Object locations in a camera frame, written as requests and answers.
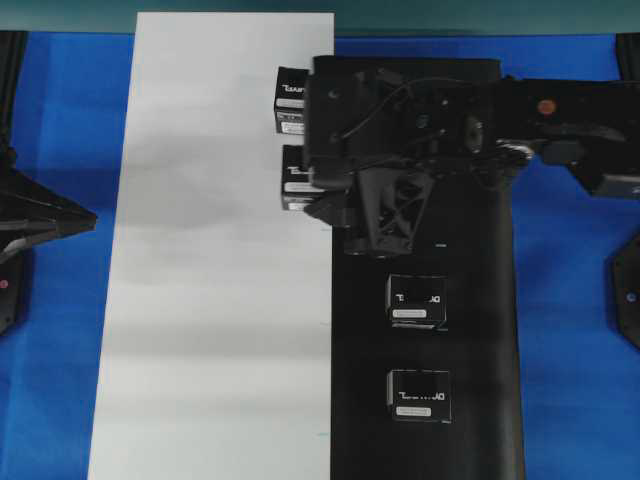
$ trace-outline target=white surface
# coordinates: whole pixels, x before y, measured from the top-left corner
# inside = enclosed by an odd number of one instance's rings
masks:
[[[331,53],[329,14],[139,15],[91,479],[329,478],[331,234],[273,96]]]

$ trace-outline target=black box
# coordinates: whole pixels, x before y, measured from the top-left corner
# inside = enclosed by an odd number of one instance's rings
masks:
[[[445,330],[446,278],[389,275],[386,306],[392,327]]]
[[[304,134],[304,85],[309,70],[300,68],[278,68],[276,98],[273,111],[276,116],[276,132]]]
[[[282,182],[280,195],[284,210],[303,210],[322,196],[324,190],[309,183],[309,172],[302,166],[302,146],[282,147]]]
[[[451,423],[451,378],[447,371],[391,370],[387,406],[394,420]]]

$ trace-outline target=black mount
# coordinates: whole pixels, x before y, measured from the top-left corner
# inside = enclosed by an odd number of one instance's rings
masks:
[[[612,270],[618,328],[640,348],[640,235],[616,254]]]
[[[26,32],[0,32],[0,333],[16,318],[22,252],[95,228],[92,212],[29,179],[14,168],[11,119]]]

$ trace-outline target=blue table surface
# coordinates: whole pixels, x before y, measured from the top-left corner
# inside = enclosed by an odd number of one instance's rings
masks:
[[[87,476],[133,37],[37,33],[16,99],[18,166],[99,217],[34,250],[0,338],[0,479]],[[338,38],[342,55],[498,58],[516,77],[611,80],[614,37]],[[605,260],[636,202],[590,198],[534,161],[513,216],[527,475],[640,478],[640,351],[616,331]]]

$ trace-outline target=cable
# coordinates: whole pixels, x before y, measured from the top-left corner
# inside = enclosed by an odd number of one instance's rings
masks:
[[[411,87],[412,85],[416,84],[416,83],[422,83],[422,82],[451,82],[451,83],[462,83],[462,84],[466,84],[466,85],[473,85],[473,83],[471,82],[467,82],[465,80],[458,80],[456,78],[448,78],[448,77],[421,77],[421,78],[414,78],[413,80],[409,80],[408,82],[403,83],[402,85],[400,85],[399,87],[397,87],[395,90],[393,90],[391,93],[389,93],[385,98],[383,98],[380,103],[378,103],[378,105],[376,105],[375,107],[373,107],[373,109],[362,119],[360,120],[360,122],[358,122],[353,128],[347,130],[346,132],[342,133],[342,135],[340,135],[340,139],[341,140],[345,140],[347,138],[349,138],[350,136],[352,136],[354,133],[358,132],[359,130],[362,129],[362,127],[364,127],[367,123],[369,123],[371,121],[371,119],[373,119],[378,112],[380,112],[387,103],[389,103],[389,101],[395,97],[399,92],[408,89],[409,87]]]

